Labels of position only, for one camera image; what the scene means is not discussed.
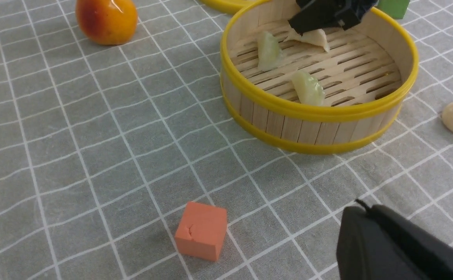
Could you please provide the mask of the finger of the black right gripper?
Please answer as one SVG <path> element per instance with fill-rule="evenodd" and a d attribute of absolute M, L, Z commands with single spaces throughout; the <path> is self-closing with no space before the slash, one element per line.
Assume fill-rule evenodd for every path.
<path fill-rule="evenodd" d="M 348 30 L 361 23 L 377 0 L 296 0 L 300 7 L 288 22 L 298 33 L 340 27 Z"/>

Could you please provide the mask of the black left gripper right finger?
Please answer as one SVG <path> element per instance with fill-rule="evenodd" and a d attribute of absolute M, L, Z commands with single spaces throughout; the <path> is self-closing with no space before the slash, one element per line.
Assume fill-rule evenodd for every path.
<path fill-rule="evenodd" d="M 369 216 L 429 280 L 453 280 L 453 248 L 383 205 Z"/>

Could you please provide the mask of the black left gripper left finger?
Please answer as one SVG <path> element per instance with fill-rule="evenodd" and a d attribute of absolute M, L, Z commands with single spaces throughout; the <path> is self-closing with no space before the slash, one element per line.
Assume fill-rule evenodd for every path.
<path fill-rule="evenodd" d="M 337 240 L 337 266 L 342 280 L 429 280 L 425 247 L 404 223 L 382 206 L 343 211 Z"/>

